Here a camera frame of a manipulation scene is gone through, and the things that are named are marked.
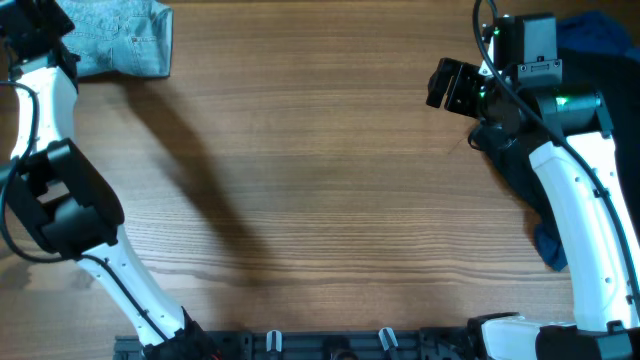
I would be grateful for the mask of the light blue denim shorts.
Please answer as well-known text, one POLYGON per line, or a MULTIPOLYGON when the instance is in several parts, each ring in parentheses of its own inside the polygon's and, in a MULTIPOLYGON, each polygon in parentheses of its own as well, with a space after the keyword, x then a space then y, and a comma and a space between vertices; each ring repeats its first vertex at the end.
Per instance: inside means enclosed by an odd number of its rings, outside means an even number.
POLYGON ((80 57, 80 77, 121 73, 166 78, 171 73, 174 10, 157 0, 59 0, 75 29, 63 37, 80 57))

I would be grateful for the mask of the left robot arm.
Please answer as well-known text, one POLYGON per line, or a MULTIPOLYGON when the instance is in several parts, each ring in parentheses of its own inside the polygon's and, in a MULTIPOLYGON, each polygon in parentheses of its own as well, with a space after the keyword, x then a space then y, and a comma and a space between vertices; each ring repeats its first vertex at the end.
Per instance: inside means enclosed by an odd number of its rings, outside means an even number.
POLYGON ((73 261, 128 317, 144 359, 218 359, 213 339, 164 292, 133 250, 121 203, 74 142, 79 56, 63 44, 74 24, 54 1, 4 1, 1 37, 21 115, 9 163, 1 168, 1 210, 12 211, 37 246, 24 260, 73 261))

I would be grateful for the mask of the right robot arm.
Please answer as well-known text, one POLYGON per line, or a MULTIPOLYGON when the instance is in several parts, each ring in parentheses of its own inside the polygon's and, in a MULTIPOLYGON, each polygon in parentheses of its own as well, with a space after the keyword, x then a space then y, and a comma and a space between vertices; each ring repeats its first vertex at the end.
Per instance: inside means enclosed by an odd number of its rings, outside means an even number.
POLYGON ((573 317, 516 312, 473 318, 478 359, 635 359, 639 243, 618 179, 613 122, 601 91, 563 79, 550 14, 474 21, 480 65, 443 58, 426 102, 476 120, 469 145, 553 228, 571 276, 573 317))

